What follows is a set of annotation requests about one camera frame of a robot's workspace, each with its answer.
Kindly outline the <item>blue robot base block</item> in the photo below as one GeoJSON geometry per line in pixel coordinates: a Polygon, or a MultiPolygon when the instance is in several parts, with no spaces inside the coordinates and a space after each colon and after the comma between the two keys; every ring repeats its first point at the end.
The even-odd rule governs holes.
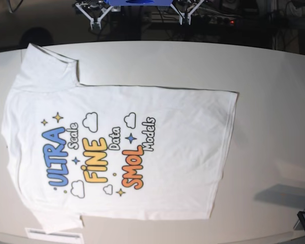
{"type": "Polygon", "coordinates": [[[170,6],[173,0],[104,0],[110,6],[170,6]]]}

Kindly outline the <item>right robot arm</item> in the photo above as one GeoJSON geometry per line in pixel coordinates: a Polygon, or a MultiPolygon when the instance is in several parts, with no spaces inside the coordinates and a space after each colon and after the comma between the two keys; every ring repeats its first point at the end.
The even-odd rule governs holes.
{"type": "Polygon", "coordinates": [[[113,6],[104,0],[76,0],[72,7],[76,14],[84,15],[90,24],[90,29],[102,29],[102,21],[110,12],[120,12],[121,6],[113,6]]]}

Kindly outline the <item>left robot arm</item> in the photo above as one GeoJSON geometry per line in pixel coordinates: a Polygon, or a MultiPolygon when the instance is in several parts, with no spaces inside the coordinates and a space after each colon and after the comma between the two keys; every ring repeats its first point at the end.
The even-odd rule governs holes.
{"type": "Polygon", "coordinates": [[[180,25],[191,25],[191,20],[193,14],[198,10],[198,8],[205,2],[200,1],[184,1],[184,10],[180,11],[177,7],[178,1],[173,1],[170,5],[171,9],[175,11],[178,15],[178,22],[180,25]]]}

